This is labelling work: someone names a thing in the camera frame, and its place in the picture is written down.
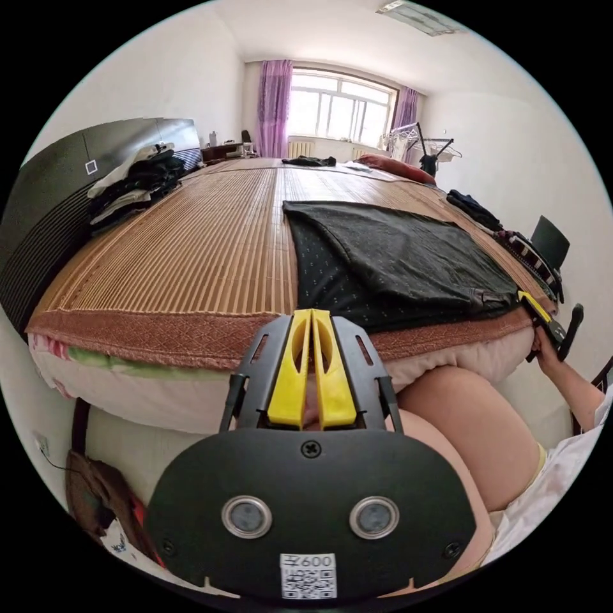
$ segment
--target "window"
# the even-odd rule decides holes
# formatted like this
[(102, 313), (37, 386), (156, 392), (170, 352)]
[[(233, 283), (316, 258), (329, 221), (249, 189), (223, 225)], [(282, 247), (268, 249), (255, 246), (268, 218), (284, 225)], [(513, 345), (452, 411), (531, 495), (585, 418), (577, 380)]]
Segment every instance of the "window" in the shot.
[(377, 147), (388, 131), (395, 90), (346, 75), (295, 69), (288, 134)]

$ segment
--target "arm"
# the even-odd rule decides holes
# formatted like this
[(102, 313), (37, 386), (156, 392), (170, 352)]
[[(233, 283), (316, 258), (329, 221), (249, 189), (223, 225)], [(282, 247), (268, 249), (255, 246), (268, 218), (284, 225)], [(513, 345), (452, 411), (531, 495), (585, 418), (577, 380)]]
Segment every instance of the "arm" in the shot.
[(594, 428), (594, 414), (605, 395), (576, 370), (560, 362), (542, 328), (536, 329), (533, 349), (538, 351), (538, 363), (543, 373), (556, 386), (585, 432)]

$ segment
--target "yellow clip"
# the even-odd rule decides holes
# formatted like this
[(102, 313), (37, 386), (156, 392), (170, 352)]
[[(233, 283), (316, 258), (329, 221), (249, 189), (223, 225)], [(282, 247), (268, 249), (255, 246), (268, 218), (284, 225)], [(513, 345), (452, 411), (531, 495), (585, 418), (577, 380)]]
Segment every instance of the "yellow clip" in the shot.
[(518, 292), (517, 296), (519, 297), (520, 301), (525, 299), (546, 324), (552, 320), (551, 315), (549, 315), (549, 313), (533, 298), (531, 294), (528, 292)]

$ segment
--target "purple curtain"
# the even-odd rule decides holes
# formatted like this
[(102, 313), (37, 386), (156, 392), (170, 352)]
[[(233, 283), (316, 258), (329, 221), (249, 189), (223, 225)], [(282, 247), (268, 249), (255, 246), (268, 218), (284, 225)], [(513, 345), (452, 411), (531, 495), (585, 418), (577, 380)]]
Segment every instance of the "purple curtain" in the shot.
[(287, 156), (287, 119), (293, 63), (288, 59), (262, 62), (257, 104), (255, 146), (260, 157)]
[[(415, 123), (417, 118), (417, 92), (409, 87), (402, 87), (398, 94), (398, 104), (396, 106), (396, 116), (391, 127), (392, 130)], [(405, 153), (404, 162), (410, 163), (409, 159), (413, 150)]]

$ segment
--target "woven bamboo sleeping mat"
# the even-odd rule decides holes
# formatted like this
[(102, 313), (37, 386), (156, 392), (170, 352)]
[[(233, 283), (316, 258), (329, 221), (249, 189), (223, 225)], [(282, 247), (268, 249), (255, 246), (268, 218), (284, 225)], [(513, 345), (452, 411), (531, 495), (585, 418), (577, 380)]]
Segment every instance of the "woven bamboo sleeping mat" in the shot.
[[(284, 200), (376, 204), (455, 222), (549, 312), (530, 273), (435, 188), (380, 171), (233, 160), (197, 171), (138, 217), (90, 241), (37, 306), (28, 332), (118, 358), (235, 368), (255, 332), (297, 308)], [(502, 338), (530, 325), (518, 309), (480, 322), (372, 335), (385, 361)]]

